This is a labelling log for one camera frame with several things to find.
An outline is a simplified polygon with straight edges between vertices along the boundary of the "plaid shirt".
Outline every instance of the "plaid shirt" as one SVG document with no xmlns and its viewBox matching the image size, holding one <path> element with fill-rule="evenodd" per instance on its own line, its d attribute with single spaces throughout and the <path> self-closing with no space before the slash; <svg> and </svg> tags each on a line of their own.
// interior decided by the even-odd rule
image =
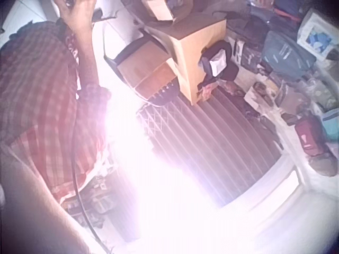
<svg viewBox="0 0 339 254">
<path fill-rule="evenodd" d="M 52 22 L 30 23 L 0 51 L 1 142 L 43 178 L 59 202 L 74 192 L 73 133 L 79 186 L 102 166 L 110 99 L 98 84 L 77 92 L 76 50 L 60 30 Z"/>
</svg>

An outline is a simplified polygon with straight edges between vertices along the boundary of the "shirt sleeve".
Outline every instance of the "shirt sleeve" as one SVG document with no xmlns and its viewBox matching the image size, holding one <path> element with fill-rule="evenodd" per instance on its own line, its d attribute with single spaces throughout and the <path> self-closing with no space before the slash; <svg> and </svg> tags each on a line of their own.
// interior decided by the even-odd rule
<svg viewBox="0 0 339 254">
<path fill-rule="evenodd" d="M 74 138 L 81 186 L 97 173 L 106 157 L 105 117 L 111 93 L 98 85 L 88 85 L 78 95 Z"/>
</svg>

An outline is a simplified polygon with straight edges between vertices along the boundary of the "hand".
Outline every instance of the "hand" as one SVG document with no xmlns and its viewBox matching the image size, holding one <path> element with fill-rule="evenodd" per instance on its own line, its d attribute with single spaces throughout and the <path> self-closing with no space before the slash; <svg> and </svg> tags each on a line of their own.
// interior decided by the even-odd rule
<svg viewBox="0 0 339 254">
<path fill-rule="evenodd" d="M 96 0 L 74 0 L 69 8 L 66 0 L 54 0 L 60 10 L 60 17 L 77 35 L 92 32 L 92 17 Z"/>
</svg>

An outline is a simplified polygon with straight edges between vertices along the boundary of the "black cable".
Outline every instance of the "black cable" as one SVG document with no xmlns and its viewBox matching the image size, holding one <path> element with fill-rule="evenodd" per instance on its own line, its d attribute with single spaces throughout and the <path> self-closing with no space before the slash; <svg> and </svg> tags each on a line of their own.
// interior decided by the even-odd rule
<svg viewBox="0 0 339 254">
<path fill-rule="evenodd" d="M 75 143 L 75 128 L 73 128 L 73 136 L 72 136 L 72 150 L 71 150 L 71 163 L 72 163 L 72 177 L 73 177 L 73 186 L 74 186 L 74 191 L 75 191 L 75 196 L 77 197 L 78 199 L 78 202 L 79 202 L 79 206 L 80 206 L 80 209 L 81 209 L 81 213 L 83 214 L 83 217 L 90 229 L 90 231 L 92 232 L 92 234 L 94 235 L 94 238 L 96 240 L 96 242 L 104 249 L 104 251 L 107 253 L 107 254 L 111 254 L 112 251 L 109 250 L 107 248 L 107 246 L 102 242 L 102 240 L 100 239 L 100 237 L 97 235 L 97 233 L 95 232 L 90 220 L 88 219 L 87 217 L 87 214 L 86 214 L 86 211 L 84 209 L 84 205 L 83 205 L 83 202 L 80 198 L 80 194 L 79 194 L 79 188 L 78 188 L 78 182 L 77 182 L 77 179 L 76 179 L 76 172 L 75 172 L 75 150 L 76 150 L 76 143 Z"/>
</svg>

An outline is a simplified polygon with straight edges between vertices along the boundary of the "person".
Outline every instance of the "person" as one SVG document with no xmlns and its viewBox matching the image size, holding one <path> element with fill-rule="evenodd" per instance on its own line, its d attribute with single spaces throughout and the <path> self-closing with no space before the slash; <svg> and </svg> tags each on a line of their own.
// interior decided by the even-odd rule
<svg viewBox="0 0 339 254">
<path fill-rule="evenodd" d="M 74 195 L 73 162 L 81 187 L 105 159 L 111 94 L 92 45 L 96 0 L 73 2 L 55 0 L 63 22 L 29 23 L 0 50 L 2 253 L 89 253 L 58 203 Z"/>
</svg>

